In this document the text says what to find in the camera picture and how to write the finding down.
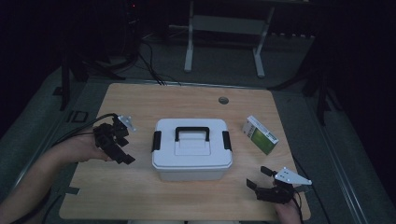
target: human hand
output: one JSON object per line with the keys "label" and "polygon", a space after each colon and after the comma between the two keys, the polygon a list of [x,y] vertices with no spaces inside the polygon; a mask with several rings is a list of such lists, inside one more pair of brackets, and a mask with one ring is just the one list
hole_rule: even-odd
{"label": "human hand", "polygon": [[56,145],[53,150],[59,153],[62,163],[83,162],[90,159],[111,161],[107,154],[96,146],[92,128],[83,130],[79,135]]}
{"label": "human hand", "polygon": [[276,203],[275,210],[282,224],[300,224],[300,214],[297,204],[290,200],[288,203]]}

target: wire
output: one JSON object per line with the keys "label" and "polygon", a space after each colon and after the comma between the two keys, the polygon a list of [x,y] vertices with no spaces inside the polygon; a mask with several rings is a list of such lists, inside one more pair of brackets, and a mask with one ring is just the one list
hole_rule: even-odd
{"label": "wire", "polygon": [[142,39],[147,39],[147,38],[151,37],[152,35],[154,35],[154,33],[151,33],[151,34],[145,35],[145,36],[143,36],[143,37],[142,37]]}
{"label": "wire", "polygon": [[152,66],[152,57],[153,57],[152,47],[151,47],[151,45],[150,45],[149,43],[147,43],[147,42],[144,41],[144,40],[142,40],[142,44],[148,46],[148,48],[149,48],[149,51],[150,51],[149,62],[143,57],[143,55],[142,55],[140,52],[138,52],[138,55],[139,55],[140,59],[142,59],[143,63],[146,65],[147,68],[139,67],[139,66],[137,66],[137,65],[136,65],[135,67],[148,70],[149,73],[151,74],[151,76],[154,78],[154,80],[156,80],[157,83],[160,84],[160,85],[162,85],[162,86],[166,86],[166,85],[167,85],[166,81],[164,81],[162,77],[168,77],[168,78],[170,78],[171,80],[173,80],[174,82],[176,82],[179,86],[181,86],[180,82],[178,82],[178,81],[175,80],[174,78],[172,78],[172,77],[170,77],[170,76],[168,76],[168,75],[159,74],[159,73],[157,73],[157,72],[154,70],[154,68],[153,68],[153,66]]}
{"label": "wire", "polygon": [[300,195],[300,193],[299,193],[297,190],[294,190],[294,191],[295,191],[295,193],[297,194],[297,196],[298,196],[298,198],[299,198],[299,201],[300,201],[299,208],[301,209],[301,207],[302,207],[302,205],[303,205],[303,203],[302,203],[302,201],[301,201],[301,195]]}
{"label": "wire", "polygon": [[124,62],[113,64],[113,65],[107,66],[106,68],[109,69],[109,70],[112,70],[112,71],[120,70],[120,69],[125,68],[125,67],[126,68],[130,68],[130,67],[134,66],[136,61],[137,61],[137,56],[135,56],[135,55],[127,55],[127,56],[125,56],[125,61]]}
{"label": "wire", "polygon": [[101,120],[101,119],[108,118],[108,117],[117,118],[118,115],[117,115],[117,114],[114,114],[114,113],[112,113],[112,114],[105,114],[105,115],[103,115],[103,116],[101,116],[101,117],[99,117],[99,118],[97,118],[97,119],[93,119],[93,120],[91,120],[90,122],[88,122],[88,123],[82,125],[81,127],[78,127],[78,128],[76,128],[76,129],[74,129],[74,130],[72,130],[72,131],[66,133],[64,136],[62,136],[61,138],[59,138],[54,144],[52,144],[52,146],[54,147],[54,146],[56,146],[56,145],[58,145],[58,144],[64,142],[65,140],[67,140],[67,139],[69,139],[69,138],[75,136],[76,134],[78,134],[78,132],[80,132],[80,131],[82,131],[82,130],[88,128],[88,127],[91,126],[91,125],[93,125],[95,122],[97,122],[97,121],[99,121],[99,120]]}
{"label": "wire", "polygon": [[76,133],[76,134],[71,135],[70,137],[82,136],[82,135],[86,135],[86,134],[93,134],[93,133]]}
{"label": "wire", "polygon": [[[292,156],[293,159],[296,161],[296,163],[297,163],[297,165],[300,167],[300,169],[303,171],[303,173],[304,173],[304,175],[306,176],[306,178],[311,179],[311,178],[309,178],[308,174],[307,174],[306,171],[304,170],[303,166],[302,166],[302,165],[299,163],[299,161],[294,157],[294,155],[291,154],[291,156]],[[314,185],[311,185],[311,187],[312,187],[312,190],[313,190],[314,193],[315,193],[315,196],[317,196],[317,198],[318,198],[320,207],[321,207],[321,209],[322,209],[322,211],[323,211],[324,216],[326,217],[327,222],[328,222],[329,224],[331,224],[330,219],[329,219],[329,215],[327,214],[326,210],[324,209],[323,202],[321,201],[320,197],[318,196],[318,193],[317,193],[317,190],[315,189],[315,186],[314,186]]]}
{"label": "wire", "polygon": [[179,31],[179,32],[177,32],[177,33],[174,33],[174,34],[172,34],[172,35],[169,35],[169,38],[175,37],[175,36],[177,36],[177,35],[182,35],[182,34],[184,34],[184,33],[187,33],[188,31],[189,31],[189,29],[186,28],[186,29],[184,29],[184,30],[182,30],[182,31]]}
{"label": "wire", "polygon": [[46,213],[43,216],[43,220],[41,221],[41,224],[45,224],[47,220],[47,216],[50,214],[50,210],[52,210],[53,206],[61,199],[62,195],[58,195],[55,200],[49,205],[49,208],[47,209]]}
{"label": "wire", "polygon": [[300,216],[300,221],[301,221],[302,224],[304,224],[304,221],[303,221],[303,213],[302,213],[302,211],[301,211],[301,205],[299,205],[299,204],[297,203],[297,200],[296,200],[295,198],[292,198],[292,200],[294,201],[294,203],[295,203],[296,206],[297,206],[297,212],[298,212],[298,215]]}

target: black cable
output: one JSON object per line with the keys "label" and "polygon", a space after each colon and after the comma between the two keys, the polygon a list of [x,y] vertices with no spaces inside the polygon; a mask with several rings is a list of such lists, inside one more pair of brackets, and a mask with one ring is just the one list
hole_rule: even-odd
{"label": "black cable", "polygon": [[299,193],[297,190],[294,190],[294,191],[296,192],[296,194],[297,194],[297,196],[298,196],[298,198],[299,198],[299,201],[300,201],[299,208],[301,209],[301,207],[303,206],[303,203],[302,203],[302,201],[301,201],[301,195],[300,195],[300,193]]}
{"label": "black cable", "polygon": [[41,221],[41,224],[45,224],[47,217],[50,213],[50,210],[52,210],[53,206],[59,201],[59,199],[61,199],[62,195],[58,195],[55,200],[49,205],[49,208],[47,209],[46,213],[43,216],[43,220]]}
{"label": "black cable", "polygon": [[52,146],[54,147],[54,146],[56,146],[56,145],[58,145],[58,144],[64,142],[65,140],[71,138],[73,135],[77,134],[78,132],[80,132],[80,131],[82,131],[82,130],[88,128],[88,127],[90,127],[90,126],[93,125],[95,122],[97,122],[97,121],[99,121],[99,120],[101,120],[101,119],[108,118],[108,117],[117,118],[118,115],[117,115],[117,114],[114,114],[114,113],[112,113],[112,114],[105,114],[105,115],[103,115],[103,116],[101,116],[101,117],[99,117],[99,118],[97,118],[97,119],[93,119],[93,120],[89,121],[88,123],[82,125],[81,127],[78,127],[78,128],[76,128],[76,129],[74,129],[74,130],[72,130],[72,131],[66,133],[64,136],[62,136],[61,138],[59,138],[54,144],[52,144]]}
{"label": "black cable", "polygon": [[[297,163],[297,165],[300,167],[300,169],[303,171],[303,173],[304,173],[304,175],[306,176],[306,178],[311,179],[311,178],[309,178],[308,174],[307,174],[306,171],[304,170],[303,166],[302,166],[302,165],[298,162],[298,160],[294,157],[294,155],[291,154],[291,156],[292,156],[293,159],[296,161],[296,163]],[[314,185],[311,185],[311,187],[312,187],[312,190],[313,190],[314,193],[315,193],[315,196],[318,198],[320,207],[321,207],[321,209],[322,209],[322,211],[323,211],[324,216],[326,217],[327,222],[328,222],[329,224],[331,224],[330,219],[329,219],[329,215],[327,214],[326,210],[324,209],[323,202],[322,202],[321,199],[319,198],[318,193],[317,193],[317,190],[315,189]]]}
{"label": "black cable", "polygon": [[142,59],[143,63],[148,68],[148,71],[151,74],[151,76],[154,78],[154,80],[156,80],[157,83],[162,86],[166,85],[165,82],[160,77],[158,77],[157,73],[154,71],[152,66],[145,60],[145,58],[142,56],[142,54],[140,54],[140,52],[139,52],[139,57],[140,57],[140,59]]}
{"label": "black cable", "polygon": [[76,133],[76,134],[71,135],[70,137],[72,138],[72,137],[82,136],[82,135],[86,135],[86,134],[93,134],[93,133]]}
{"label": "black cable", "polygon": [[162,79],[162,77],[168,77],[168,78],[170,78],[171,80],[173,80],[174,82],[176,82],[179,86],[181,86],[180,82],[178,82],[178,81],[175,80],[174,78],[172,78],[172,77],[170,77],[170,76],[168,76],[168,75],[159,74],[159,73],[157,73],[157,72],[154,70],[153,64],[152,64],[152,58],[153,58],[152,47],[151,47],[151,45],[150,45],[149,43],[147,43],[147,42],[144,41],[144,40],[142,40],[142,44],[148,46],[148,48],[149,48],[149,52],[150,52],[150,55],[149,55],[149,62],[148,62],[148,61],[143,57],[143,55],[139,52],[138,55],[139,55],[139,57],[142,59],[143,63],[146,65],[147,69],[146,69],[146,68],[139,67],[139,66],[137,66],[137,67],[138,67],[138,68],[141,68],[141,69],[148,70],[149,73],[151,74],[151,76],[152,76],[152,77],[158,82],[158,84],[160,84],[160,85],[165,85],[165,86],[166,86],[167,84],[166,84],[166,82]]}
{"label": "black cable", "polygon": [[302,224],[304,224],[304,221],[303,221],[303,212],[301,211],[301,206],[297,203],[297,200],[295,199],[295,198],[292,198],[292,200],[294,201],[294,203],[296,204],[296,209],[297,209],[297,212],[298,212],[298,215],[299,215],[299,217],[300,217],[300,222],[302,223]]}
{"label": "black cable", "polygon": [[137,57],[136,57],[136,60],[134,60],[134,62],[132,62],[130,65],[124,67],[123,69],[118,69],[117,71],[114,71],[114,73],[116,73],[116,74],[123,73],[123,72],[127,71],[128,69],[134,67],[136,65],[136,62],[137,62]]}
{"label": "black cable", "polygon": [[137,57],[135,56],[131,56],[131,55],[127,55],[125,56],[125,61],[122,63],[117,63],[117,64],[112,64],[107,66],[106,68],[109,70],[119,70],[121,68],[125,68],[127,66],[130,66],[131,64],[134,64],[137,61]]}
{"label": "black cable", "polygon": [[13,221],[12,224],[21,224],[21,223],[29,222],[30,219],[39,215],[39,213],[41,213],[41,211],[44,211],[45,206],[49,200],[50,200],[50,189],[46,193],[46,195],[41,199],[41,201],[33,208],[32,211],[28,212],[26,215]]}

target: metal frame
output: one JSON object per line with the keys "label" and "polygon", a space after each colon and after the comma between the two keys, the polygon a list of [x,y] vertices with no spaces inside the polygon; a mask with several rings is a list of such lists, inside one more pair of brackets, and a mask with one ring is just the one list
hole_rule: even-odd
{"label": "metal frame", "polygon": [[189,43],[187,46],[186,62],[184,64],[185,72],[190,72],[192,68],[192,54],[194,50],[192,41],[193,31],[204,30],[245,35],[259,35],[261,39],[259,45],[253,49],[253,57],[256,64],[257,76],[265,76],[262,66],[261,52],[262,45],[264,44],[265,37],[267,36],[268,27],[274,15],[274,7],[270,8],[265,21],[194,15],[193,8],[193,0],[190,0]]}

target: human arm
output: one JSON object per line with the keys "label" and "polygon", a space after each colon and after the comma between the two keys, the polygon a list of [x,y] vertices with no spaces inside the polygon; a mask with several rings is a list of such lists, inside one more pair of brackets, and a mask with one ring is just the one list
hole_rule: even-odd
{"label": "human arm", "polygon": [[110,158],[95,145],[92,129],[44,153],[18,186],[0,204],[0,224],[11,223],[32,211],[44,198],[60,170],[69,163]]}
{"label": "human arm", "polygon": [[301,224],[299,208],[294,200],[288,203],[276,203],[275,210],[282,224]]}

